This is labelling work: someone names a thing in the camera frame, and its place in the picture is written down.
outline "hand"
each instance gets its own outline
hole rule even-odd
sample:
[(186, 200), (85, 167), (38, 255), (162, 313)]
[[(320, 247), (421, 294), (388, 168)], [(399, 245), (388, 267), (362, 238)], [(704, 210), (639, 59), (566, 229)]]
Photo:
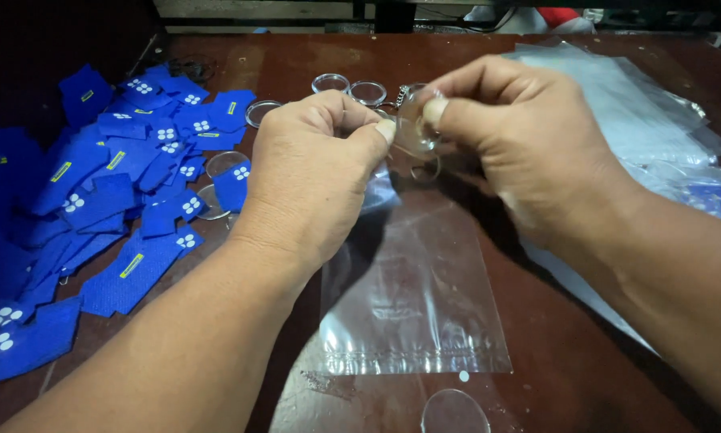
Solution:
[(604, 213), (630, 207), (644, 191), (567, 75), (487, 55), (428, 87), (446, 99), (425, 104), (425, 121), (477, 150), (519, 230), (542, 247), (608, 230), (599, 227), (608, 221)]
[[(338, 129), (354, 132), (342, 140)], [(336, 90), (267, 113), (231, 238), (286, 251), (311, 275), (357, 221), (366, 183), (394, 136), (394, 122)]]

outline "wooden table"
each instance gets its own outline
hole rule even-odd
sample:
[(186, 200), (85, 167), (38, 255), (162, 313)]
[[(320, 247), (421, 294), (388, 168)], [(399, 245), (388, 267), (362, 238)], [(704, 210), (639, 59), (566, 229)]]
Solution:
[[(393, 99), (401, 84), (430, 81), (479, 55), (506, 53), (516, 42), (542, 39), (495, 34), (182, 35), (173, 38), (170, 52), (216, 59), (218, 70), (208, 86), (212, 94), (253, 89), (260, 99), (287, 102), (309, 95), (315, 76), (340, 73), (351, 81), (378, 81)], [(721, 134), (721, 51), (700, 40), (657, 36), (567, 40), (599, 54), (629, 57), (671, 92), (702, 104), (711, 127)], [(254, 129), (246, 133), (242, 152), (250, 155), (255, 134)], [(208, 182), (203, 176), (193, 187)], [(419, 431), (424, 404), (445, 388), (460, 389), (478, 401), (495, 432), (721, 431), (721, 418), (663, 361), (565, 290), (544, 282), (544, 272), (520, 249), (501, 204), (480, 189), (480, 182), (458, 189), (439, 185), (422, 194), (450, 196), (472, 213), (514, 372), (475, 373), (468, 382), (456, 373), (335, 378), (305, 373), (309, 366), (303, 359), (309, 354), (297, 357), (319, 326), (320, 284), (315, 277), (277, 340), (248, 431)], [(135, 312), (181, 279), (226, 235), (223, 220), (192, 226), (206, 243), (174, 264)], [(82, 282), (114, 260), (122, 243), (60, 286), (58, 299), (78, 293)], [(83, 314), (71, 353), (0, 383), (0, 424), (58, 383), (129, 320)]]

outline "left hand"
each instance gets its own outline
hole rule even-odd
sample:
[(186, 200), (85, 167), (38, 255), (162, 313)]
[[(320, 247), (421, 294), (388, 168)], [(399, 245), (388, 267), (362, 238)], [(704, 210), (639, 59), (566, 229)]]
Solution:
[[(354, 132), (342, 140), (338, 128)], [(357, 221), (366, 183), (394, 135), (394, 122), (336, 90), (267, 113), (231, 239), (292, 253), (311, 275)]]

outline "yellow label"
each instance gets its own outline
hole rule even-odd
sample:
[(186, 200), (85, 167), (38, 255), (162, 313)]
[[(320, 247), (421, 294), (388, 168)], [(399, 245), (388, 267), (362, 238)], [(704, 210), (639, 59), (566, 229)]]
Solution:
[(59, 171), (57, 171), (56, 174), (54, 174), (53, 177), (50, 178), (50, 181), (56, 182), (57, 180), (61, 179), (61, 176), (63, 176), (64, 173), (67, 172), (67, 170), (69, 170), (69, 167), (71, 166), (71, 162), (64, 162), (64, 165), (62, 165)]
[(106, 166), (107, 169), (113, 170), (115, 167), (117, 167), (117, 164), (119, 164), (120, 161), (123, 160), (125, 157), (125, 152), (122, 150), (117, 152), (114, 158), (112, 158), (112, 162), (109, 163), (109, 165)]
[(135, 269), (135, 267), (139, 266), (139, 263), (144, 259), (143, 254), (136, 254), (133, 260), (130, 262), (127, 268), (120, 274), (120, 278), (125, 278), (128, 275), (130, 275), (131, 272)]

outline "fingernail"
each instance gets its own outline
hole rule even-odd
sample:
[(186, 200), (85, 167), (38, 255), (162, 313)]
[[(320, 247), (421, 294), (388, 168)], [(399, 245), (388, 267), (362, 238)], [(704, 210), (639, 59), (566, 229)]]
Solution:
[(393, 140), (395, 139), (395, 123), (392, 120), (380, 120), (379, 123), (376, 123), (375, 128), (384, 136), (384, 139), (387, 140), (388, 146), (393, 144)]
[(443, 110), (446, 109), (446, 105), (449, 105), (449, 100), (446, 98), (435, 98), (427, 101), (424, 104), (422, 110), (422, 117), (424, 121), (435, 126), (437, 129), (440, 117), (443, 115)]

